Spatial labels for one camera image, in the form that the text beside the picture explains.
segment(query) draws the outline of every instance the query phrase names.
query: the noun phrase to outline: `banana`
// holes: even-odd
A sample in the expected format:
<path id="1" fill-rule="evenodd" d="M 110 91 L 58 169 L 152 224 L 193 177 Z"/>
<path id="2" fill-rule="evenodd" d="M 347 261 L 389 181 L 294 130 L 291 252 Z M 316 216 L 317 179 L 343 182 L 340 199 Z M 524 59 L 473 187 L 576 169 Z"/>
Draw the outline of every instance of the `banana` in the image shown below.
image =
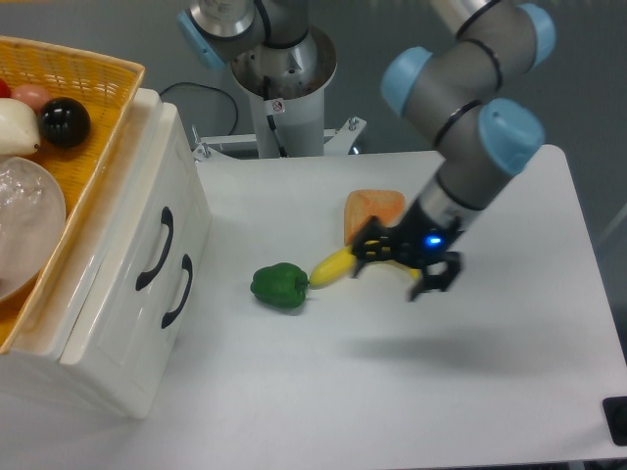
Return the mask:
<path id="1" fill-rule="evenodd" d="M 353 255 L 352 249 L 350 245 L 346 246 L 325 258 L 316 266 L 310 276 L 310 287 L 317 289 L 327 286 L 353 269 L 357 260 L 355 255 Z M 411 269 L 394 261 L 390 262 L 401 269 L 405 269 L 413 279 L 417 279 L 420 275 L 419 269 Z"/>

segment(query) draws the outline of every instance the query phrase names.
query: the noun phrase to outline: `red fruit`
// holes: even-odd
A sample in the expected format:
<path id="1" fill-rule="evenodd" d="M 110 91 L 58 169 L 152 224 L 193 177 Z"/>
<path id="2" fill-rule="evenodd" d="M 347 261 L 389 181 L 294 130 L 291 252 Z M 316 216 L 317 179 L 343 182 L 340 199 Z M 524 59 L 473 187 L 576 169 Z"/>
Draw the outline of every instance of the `red fruit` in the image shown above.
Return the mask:
<path id="1" fill-rule="evenodd" d="M 2 78 L 0 78 L 0 98 L 11 98 L 11 88 Z"/>

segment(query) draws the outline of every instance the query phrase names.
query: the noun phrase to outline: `wicker basket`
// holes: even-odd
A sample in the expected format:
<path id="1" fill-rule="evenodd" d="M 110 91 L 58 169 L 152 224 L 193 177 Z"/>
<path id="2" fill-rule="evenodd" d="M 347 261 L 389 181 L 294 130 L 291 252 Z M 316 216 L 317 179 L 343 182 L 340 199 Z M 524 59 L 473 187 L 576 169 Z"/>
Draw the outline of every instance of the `wicker basket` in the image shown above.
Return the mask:
<path id="1" fill-rule="evenodd" d="M 92 189 L 106 167 L 143 74 L 142 66 L 112 57 L 0 36 L 0 78 L 11 88 L 26 83 L 41 85 L 53 97 L 75 98 L 91 116 L 90 134 L 79 146 L 61 150 L 42 141 L 41 149 L 28 157 L 59 182 L 68 219 L 61 241 L 39 275 L 0 304 L 0 353 L 8 352 L 26 322 L 28 305 L 39 295 L 47 274 L 55 263 L 63 262 L 64 248 L 88 210 Z"/>

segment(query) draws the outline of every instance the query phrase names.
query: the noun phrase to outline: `robotic arm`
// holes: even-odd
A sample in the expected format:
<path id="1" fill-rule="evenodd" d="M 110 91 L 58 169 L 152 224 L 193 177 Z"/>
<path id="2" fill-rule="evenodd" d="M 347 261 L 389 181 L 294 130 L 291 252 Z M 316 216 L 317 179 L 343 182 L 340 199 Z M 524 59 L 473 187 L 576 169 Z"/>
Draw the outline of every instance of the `robotic arm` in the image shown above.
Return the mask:
<path id="1" fill-rule="evenodd" d="M 276 49 L 298 45 L 310 27 L 307 0 L 193 0 L 178 21 L 211 69 L 261 44 Z"/>
<path id="2" fill-rule="evenodd" d="M 529 111 L 503 98 L 486 105 L 482 100 L 532 70 L 555 46 L 553 22 L 535 5 L 431 4 L 458 44 L 441 57 L 419 47 L 404 52 L 386 70 L 381 91 L 445 161 L 397 226 L 373 218 L 353 244 L 356 275 L 368 262 L 385 259 L 420 269 L 411 300 L 450 287 L 461 256 L 448 249 L 543 145 L 543 126 Z M 444 271 L 431 274 L 429 266 L 441 262 Z"/>
<path id="3" fill-rule="evenodd" d="M 178 23 L 210 69 L 230 63 L 247 93 L 261 158 L 324 153 L 323 89 L 335 47 L 307 0 L 193 0 Z"/>

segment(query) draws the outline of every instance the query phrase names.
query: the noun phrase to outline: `white drawer cabinet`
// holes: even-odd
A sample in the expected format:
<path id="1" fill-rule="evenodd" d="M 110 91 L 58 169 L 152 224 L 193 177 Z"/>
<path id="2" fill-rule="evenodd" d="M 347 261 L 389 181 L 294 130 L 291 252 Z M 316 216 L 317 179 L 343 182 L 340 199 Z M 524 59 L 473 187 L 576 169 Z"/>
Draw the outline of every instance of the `white drawer cabinet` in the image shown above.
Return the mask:
<path id="1" fill-rule="evenodd" d="M 36 339 L 18 339 L 0 357 L 2 390 L 133 417 L 150 410 L 211 217 L 176 108 L 148 90 L 139 91 L 134 106 L 149 109 L 129 125 L 137 139 L 149 134 L 149 144 L 144 155 L 127 155 L 136 160 L 128 170 L 133 177 L 111 195 L 123 199 L 101 222 L 108 237 L 97 250 L 101 262 L 90 266 L 96 274 L 87 288 L 75 289 L 84 293 L 81 308 L 75 318 L 67 318 L 71 312 L 59 318 L 67 334 L 53 335 L 56 344 L 44 348 L 59 353 L 37 353 Z"/>

